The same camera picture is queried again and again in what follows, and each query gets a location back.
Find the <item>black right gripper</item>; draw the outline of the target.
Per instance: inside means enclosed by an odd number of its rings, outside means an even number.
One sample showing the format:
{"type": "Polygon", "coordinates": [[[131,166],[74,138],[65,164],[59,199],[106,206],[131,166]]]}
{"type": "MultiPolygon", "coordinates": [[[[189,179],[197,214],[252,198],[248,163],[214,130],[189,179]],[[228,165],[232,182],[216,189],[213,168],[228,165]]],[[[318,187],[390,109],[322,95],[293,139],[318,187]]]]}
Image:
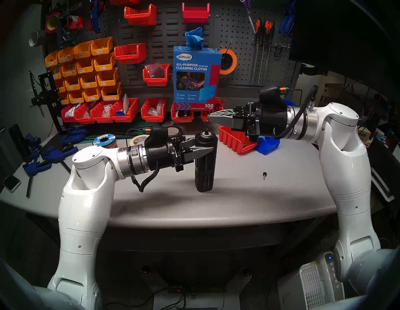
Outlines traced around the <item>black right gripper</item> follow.
{"type": "Polygon", "coordinates": [[[250,142],[257,142],[260,136],[272,137],[286,129],[287,109],[285,101],[248,102],[245,106],[212,112],[208,119],[233,131],[244,132],[250,142]]]}

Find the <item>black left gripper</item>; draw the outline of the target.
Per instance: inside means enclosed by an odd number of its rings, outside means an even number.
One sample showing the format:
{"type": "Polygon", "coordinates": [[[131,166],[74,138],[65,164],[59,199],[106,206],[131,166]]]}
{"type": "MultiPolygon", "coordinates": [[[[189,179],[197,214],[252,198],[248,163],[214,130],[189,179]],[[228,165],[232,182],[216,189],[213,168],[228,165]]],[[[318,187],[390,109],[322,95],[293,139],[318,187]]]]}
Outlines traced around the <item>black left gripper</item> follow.
{"type": "Polygon", "coordinates": [[[214,150],[213,146],[192,146],[183,148],[181,145],[195,145],[196,137],[167,138],[162,141],[158,139],[146,139],[147,169],[155,171],[167,167],[177,166],[177,172],[183,170],[183,165],[195,161],[214,150]]]}

